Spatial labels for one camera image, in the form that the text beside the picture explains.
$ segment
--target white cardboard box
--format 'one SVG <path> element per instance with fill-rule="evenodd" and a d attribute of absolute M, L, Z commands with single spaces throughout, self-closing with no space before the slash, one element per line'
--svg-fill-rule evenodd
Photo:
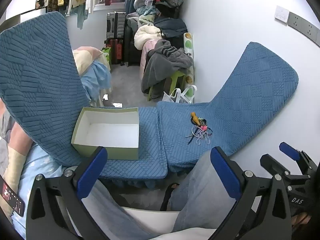
<path fill-rule="evenodd" d="M 86 157 L 98 146 L 103 146 L 108 152 L 108 159 L 138 160 L 138 108 L 84 107 L 73 131 L 71 144 Z"/>

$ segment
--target light blue jeans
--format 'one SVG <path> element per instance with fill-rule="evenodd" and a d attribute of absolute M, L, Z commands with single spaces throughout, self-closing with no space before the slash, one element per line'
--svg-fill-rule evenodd
<path fill-rule="evenodd" d="M 96 182 L 89 196 L 82 202 L 111 240 L 147 240 L 159 236 L 143 228 L 127 214 L 100 181 Z M 213 168 L 208 151 L 172 192 L 168 207 L 172 211 L 180 211 L 173 231 L 193 227 L 218 228 L 234 202 Z"/>

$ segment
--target light switch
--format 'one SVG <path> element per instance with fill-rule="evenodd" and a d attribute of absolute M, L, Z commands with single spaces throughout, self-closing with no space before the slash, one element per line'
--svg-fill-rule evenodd
<path fill-rule="evenodd" d="M 289 10 L 277 5 L 275 18 L 284 23 L 287 23 L 288 17 L 289 17 Z"/>

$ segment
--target metal screw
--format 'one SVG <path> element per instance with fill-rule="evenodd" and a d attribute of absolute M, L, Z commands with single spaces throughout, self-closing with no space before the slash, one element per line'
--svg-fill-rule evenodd
<path fill-rule="evenodd" d="M 42 174 L 38 174 L 37 176 L 36 176 L 36 180 L 41 180 L 43 178 L 43 175 Z"/>
<path fill-rule="evenodd" d="M 281 176 L 280 176 L 279 174 L 276 174 L 276 175 L 275 175 L 275 179 L 276 179 L 276 180 L 281 180 Z"/>
<path fill-rule="evenodd" d="M 253 176 L 252 171 L 245 171 L 244 173 L 247 177 L 251 178 Z"/>
<path fill-rule="evenodd" d="M 73 174 L 73 171 L 72 171 L 72 170 L 66 170 L 66 171 L 64 172 L 64 176 L 66 176 L 66 177 L 70 177 L 72 174 Z"/>

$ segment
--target wall socket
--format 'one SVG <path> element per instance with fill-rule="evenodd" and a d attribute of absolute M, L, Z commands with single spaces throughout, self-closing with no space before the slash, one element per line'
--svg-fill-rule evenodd
<path fill-rule="evenodd" d="M 300 31 L 302 19 L 303 18 L 301 18 L 300 16 L 290 12 L 289 18 L 288 18 L 288 25 L 291 26 L 292 28 L 296 29 L 297 31 Z"/>
<path fill-rule="evenodd" d="M 316 42 L 318 28 L 305 19 L 301 19 L 300 32 L 306 35 L 310 40 Z"/>

